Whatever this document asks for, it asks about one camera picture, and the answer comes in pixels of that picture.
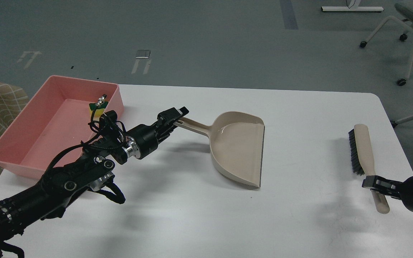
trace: white table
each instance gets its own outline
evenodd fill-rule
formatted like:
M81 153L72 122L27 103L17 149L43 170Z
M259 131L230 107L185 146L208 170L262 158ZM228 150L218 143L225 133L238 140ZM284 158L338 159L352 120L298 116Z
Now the white table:
M413 212L389 198L390 213L379 214L351 172L348 132L362 123L377 174L413 175L377 96L142 85L121 85L121 94L127 129L182 106L204 124L224 111L261 117L261 188L220 175L208 139L178 128L145 159L116 167L125 204L84 194L62 219L9 241L26 257L413 257ZM4 171L0 200L34 183Z

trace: beige dustpan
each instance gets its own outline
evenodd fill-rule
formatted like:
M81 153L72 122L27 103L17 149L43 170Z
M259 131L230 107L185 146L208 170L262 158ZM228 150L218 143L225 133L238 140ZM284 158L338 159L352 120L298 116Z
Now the beige dustpan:
M224 176L261 187L264 122L257 116L231 111L218 116L211 126L181 118L176 126L210 139L213 165Z

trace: brush handle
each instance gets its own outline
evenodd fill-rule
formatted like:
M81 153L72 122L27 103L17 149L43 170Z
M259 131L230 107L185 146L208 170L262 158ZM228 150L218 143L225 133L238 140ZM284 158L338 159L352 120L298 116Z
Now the brush handle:
M375 175L374 154L372 153L369 129L364 124L356 124L354 129L359 163L366 175ZM390 212L390 206L388 206L385 196L377 191L371 190L371 193L377 211L382 214Z

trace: yellow object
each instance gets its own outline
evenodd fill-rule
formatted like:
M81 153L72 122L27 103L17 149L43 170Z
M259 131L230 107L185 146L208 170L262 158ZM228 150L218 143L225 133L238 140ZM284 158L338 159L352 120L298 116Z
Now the yellow object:
M103 114L104 111L105 111L104 108L97 109L95 111L95 115L93 116L94 119L98 119Z

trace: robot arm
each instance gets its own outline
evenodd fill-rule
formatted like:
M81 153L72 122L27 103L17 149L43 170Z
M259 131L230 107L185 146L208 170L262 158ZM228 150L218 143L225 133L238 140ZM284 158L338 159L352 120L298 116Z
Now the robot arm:
M159 113L152 125L140 124L129 131L117 121L114 111L102 114L100 121L91 119L90 127L97 133L95 137L59 153L34 186L0 201L0 257L2 251L9 251L23 258L21 248L4 241L23 234L26 227L39 219L61 218L66 208L85 191L102 194L123 204L125 197L113 183L115 163L106 157L111 155L119 164L126 163L132 156L137 159L146 157L170 136L176 128L174 123L188 112L185 107L170 108ZM66 153L79 147L82 147L82 155L75 162L54 167Z
M388 180L377 175L366 176L362 186L403 201L404 206L413 212L413 176L404 182Z

